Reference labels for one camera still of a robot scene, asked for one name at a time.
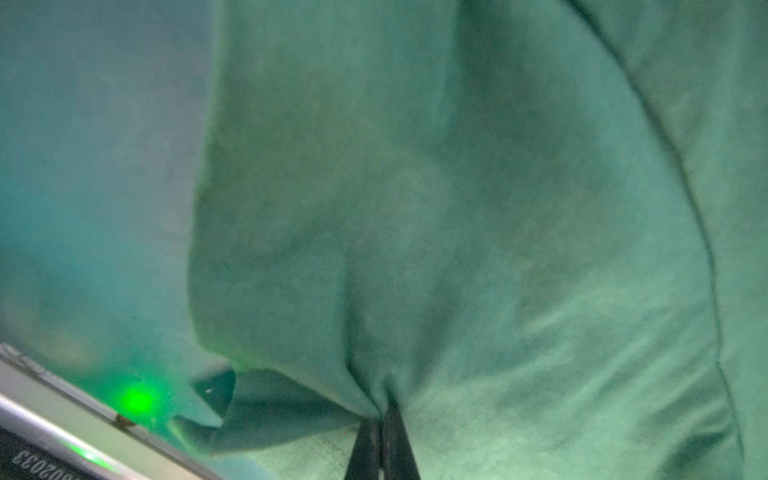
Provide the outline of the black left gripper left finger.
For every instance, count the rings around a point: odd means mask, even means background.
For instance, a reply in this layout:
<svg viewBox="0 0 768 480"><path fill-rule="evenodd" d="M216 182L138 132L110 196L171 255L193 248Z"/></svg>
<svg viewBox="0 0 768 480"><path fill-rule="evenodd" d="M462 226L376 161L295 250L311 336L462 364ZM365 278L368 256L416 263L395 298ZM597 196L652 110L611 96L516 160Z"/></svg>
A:
<svg viewBox="0 0 768 480"><path fill-rule="evenodd" d="M381 473L381 426L365 420L358 429L344 480L378 480Z"/></svg>

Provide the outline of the dark green t shirt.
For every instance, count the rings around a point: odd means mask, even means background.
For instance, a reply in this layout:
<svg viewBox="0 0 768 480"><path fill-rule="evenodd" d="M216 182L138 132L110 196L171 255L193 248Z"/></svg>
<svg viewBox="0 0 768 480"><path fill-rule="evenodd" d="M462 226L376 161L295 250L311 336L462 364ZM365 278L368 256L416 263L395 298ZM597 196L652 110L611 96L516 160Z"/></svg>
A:
<svg viewBox="0 0 768 480"><path fill-rule="evenodd" d="M767 475L763 1L220 1L202 455L339 479Z"/></svg>

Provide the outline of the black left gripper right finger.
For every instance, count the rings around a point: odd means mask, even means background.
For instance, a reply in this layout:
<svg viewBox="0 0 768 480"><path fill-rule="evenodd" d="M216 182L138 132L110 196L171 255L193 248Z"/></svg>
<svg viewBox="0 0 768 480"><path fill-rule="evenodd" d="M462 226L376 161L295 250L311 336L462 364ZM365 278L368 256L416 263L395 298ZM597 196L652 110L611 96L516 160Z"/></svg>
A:
<svg viewBox="0 0 768 480"><path fill-rule="evenodd" d="M381 422L381 471L385 480L421 480L405 423L397 404Z"/></svg>

